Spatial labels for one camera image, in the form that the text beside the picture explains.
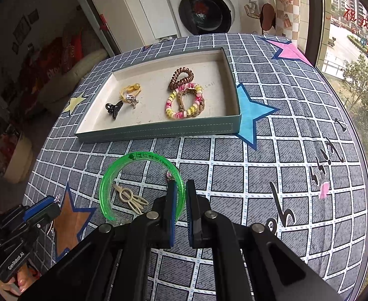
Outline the person's left hand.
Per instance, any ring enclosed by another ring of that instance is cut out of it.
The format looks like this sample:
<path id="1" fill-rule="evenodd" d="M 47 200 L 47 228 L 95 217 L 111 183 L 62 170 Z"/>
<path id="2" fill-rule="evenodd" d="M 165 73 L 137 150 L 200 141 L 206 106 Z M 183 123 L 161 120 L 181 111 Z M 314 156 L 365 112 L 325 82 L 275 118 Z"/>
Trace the person's left hand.
<path id="1" fill-rule="evenodd" d="M 0 295 L 3 300 L 17 300 L 41 275 L 24 264 L 7 283 L 0 280 Z"/>

